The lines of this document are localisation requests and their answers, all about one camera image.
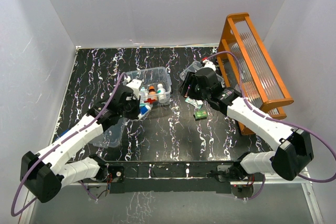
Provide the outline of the blue white tube bottle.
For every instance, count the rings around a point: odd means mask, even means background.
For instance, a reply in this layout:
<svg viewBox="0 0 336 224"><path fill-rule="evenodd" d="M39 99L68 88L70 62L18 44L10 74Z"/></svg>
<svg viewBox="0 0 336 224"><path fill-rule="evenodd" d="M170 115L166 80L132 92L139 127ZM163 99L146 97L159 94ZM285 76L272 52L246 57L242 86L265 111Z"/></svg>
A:
<svg viewBox="0 0 336 224"><path fill-rule="evenodd" d="M148 104L140 107L140 116L143 117L143 116L147 115L151 110L152 110L152 107Z"/></svg>

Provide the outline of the brown bottle orange cap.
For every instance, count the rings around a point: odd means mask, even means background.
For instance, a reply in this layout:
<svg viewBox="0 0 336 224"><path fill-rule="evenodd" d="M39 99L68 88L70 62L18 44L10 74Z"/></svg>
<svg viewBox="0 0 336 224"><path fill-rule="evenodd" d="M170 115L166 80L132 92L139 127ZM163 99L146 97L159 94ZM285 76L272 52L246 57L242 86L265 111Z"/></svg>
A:
<svg viewBox="0 0 336 224"><path fill-rule="evenodd" d="M149 86L149 92L148 92L148 101L150 104L156 102L158 100L156 95L156 90L154 86Z"/></svg>

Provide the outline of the clear compartment tray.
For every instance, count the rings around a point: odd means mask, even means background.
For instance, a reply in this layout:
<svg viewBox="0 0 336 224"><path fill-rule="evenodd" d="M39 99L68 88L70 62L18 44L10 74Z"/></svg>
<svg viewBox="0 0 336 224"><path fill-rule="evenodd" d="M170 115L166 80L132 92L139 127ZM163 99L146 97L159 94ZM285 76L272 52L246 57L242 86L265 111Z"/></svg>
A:
<svg viewBox="0 0 336 224"><path fill-rule="evenodd" d="M203 64L200 61L194 61L191 65L189 65L185 70L182 71L182 73L180 74L180 78L182 79L182 83L186 77L186 74L191 71L191 72L196 72L200 69L203 68ZM217 74L218 80L222 83L222 86L224 87L224 79L223 77L221 77L220 75Z"/></svg>

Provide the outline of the clear first aid box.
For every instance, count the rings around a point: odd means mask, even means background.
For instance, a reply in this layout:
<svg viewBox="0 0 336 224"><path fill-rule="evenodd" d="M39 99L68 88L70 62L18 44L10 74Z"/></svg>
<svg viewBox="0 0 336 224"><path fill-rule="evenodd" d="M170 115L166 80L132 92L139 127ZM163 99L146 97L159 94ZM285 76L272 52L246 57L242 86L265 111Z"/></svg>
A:
<svg viewBox="0 0 336 224"><path fill-rule="evenodd" d="M130 76L132 79L139 79L142 80L142 86L140 89L140 107L145 106L146 104L150 106L166 106L170 103L170 97L171 97L171 78L168 74L165 67L155 67L155 68L147 68L142 70L135 70L135 71L129 71L126 72L127 76ZM149 86L154 86L156 90L157 95L157 88L158 84L162 83L164 85L164 88L166 90L166 102L164 104L160 104L158 102L158 99L156 102L150 104L148 101L148 92L149 92Z"/></svg>

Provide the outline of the green small box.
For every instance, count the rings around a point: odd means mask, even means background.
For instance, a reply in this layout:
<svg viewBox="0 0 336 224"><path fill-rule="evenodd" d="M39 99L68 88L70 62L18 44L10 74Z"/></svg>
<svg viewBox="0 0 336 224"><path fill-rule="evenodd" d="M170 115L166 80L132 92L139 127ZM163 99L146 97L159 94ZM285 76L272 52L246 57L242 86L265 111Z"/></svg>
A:
<svg viewBox="0 0 336 224"><path fill-rule="evenodd" d="M195 120L202 120L207 118L207 111L206 110L199 110L194 113Z"/></svg>

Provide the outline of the clear box lid black handle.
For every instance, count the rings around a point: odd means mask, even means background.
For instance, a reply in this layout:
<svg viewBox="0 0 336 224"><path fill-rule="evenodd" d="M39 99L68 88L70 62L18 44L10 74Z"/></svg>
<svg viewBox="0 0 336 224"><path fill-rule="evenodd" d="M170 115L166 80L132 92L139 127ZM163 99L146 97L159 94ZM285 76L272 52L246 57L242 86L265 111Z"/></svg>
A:
<svg viewBox="0 0 336 224"><path fill-rule="evenodd" d="M125 119L120 119L116 125L109 127L89 143L99 148L116 148L121 144L124 127Z"/></svg>

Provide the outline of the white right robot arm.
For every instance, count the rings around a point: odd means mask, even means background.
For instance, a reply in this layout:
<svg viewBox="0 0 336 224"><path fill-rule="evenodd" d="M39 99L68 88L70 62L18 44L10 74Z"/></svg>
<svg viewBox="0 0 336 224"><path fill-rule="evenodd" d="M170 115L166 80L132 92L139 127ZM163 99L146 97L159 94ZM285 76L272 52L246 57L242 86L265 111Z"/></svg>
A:
<svg viewBox="0 0 336 224"><path fill-rule="evenodd" d="M269 152L244 153L224 173L226 176L247 180L255 173L276 173L292 181L313 160L308 132L273 121L240 92L224 88L213 69L189 71L179 91L191 99L206 101L212 109L242 123L271 147Z"/></svg>

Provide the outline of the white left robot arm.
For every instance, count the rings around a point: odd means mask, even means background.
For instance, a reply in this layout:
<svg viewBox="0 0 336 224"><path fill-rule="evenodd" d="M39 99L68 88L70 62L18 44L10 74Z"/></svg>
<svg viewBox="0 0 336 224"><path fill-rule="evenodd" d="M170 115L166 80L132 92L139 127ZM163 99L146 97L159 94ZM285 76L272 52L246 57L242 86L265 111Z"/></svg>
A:
<svg viewBox="0 0 336 224"><path fill-rule="evenodd" d="M139 81L119 85L112 98L95 104L67 133L38 153L22 157L20 180L42 203L53 199L65 186L92 178L108 177L107 163L96 154L69 163L90 141L116 125L120 118L137 120L140 112Z"/></svg>

